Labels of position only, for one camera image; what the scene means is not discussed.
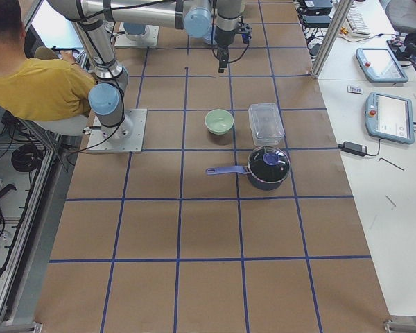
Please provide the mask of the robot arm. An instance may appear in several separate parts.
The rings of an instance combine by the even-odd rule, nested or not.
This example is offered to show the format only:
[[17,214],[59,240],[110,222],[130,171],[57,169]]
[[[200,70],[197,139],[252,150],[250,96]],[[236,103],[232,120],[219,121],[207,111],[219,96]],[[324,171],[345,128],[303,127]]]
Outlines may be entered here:
[[149,27],[145,24],[123,22],[123,28],[126,35],[132,35],[135,37],[148,35],[150,33]]
[[50,1],[50,6],[73,22],[98,79],[120,90],[128,74],[116,58],[104,22],[163,26],[202,38],[210,34],[219,72],[228,64],[229,46],[236,35],[245,44],[252,29],[243,21],[240,1]]

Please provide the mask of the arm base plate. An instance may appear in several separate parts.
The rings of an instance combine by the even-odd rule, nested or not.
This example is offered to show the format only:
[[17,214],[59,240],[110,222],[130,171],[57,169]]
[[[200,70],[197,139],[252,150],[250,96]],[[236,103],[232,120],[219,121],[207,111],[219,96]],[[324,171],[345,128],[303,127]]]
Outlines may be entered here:
[[155,48],[157,46],[159,27],[146,25],[142,34],[134,35],[129,33],[130,27],[126,30],[124,24],[121,24],[119,31],[115,34],[114,45],[116,48]]
[[113,134],[114,128],[101,126],[98,117],[94,117],[93,126],[87,143],[87,150],[92,153],[140,153],[143,148],[147,109],[134,108],[125,111],[125,120]]

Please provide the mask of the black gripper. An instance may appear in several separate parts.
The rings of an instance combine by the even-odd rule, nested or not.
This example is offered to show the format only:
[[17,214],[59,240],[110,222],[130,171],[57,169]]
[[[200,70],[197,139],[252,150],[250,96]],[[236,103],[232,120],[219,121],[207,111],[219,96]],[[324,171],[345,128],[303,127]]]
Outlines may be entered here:
[[234,31],[216,28],[217,58],[219,68],[226,68],[229,62],[229,46],[234,42]]

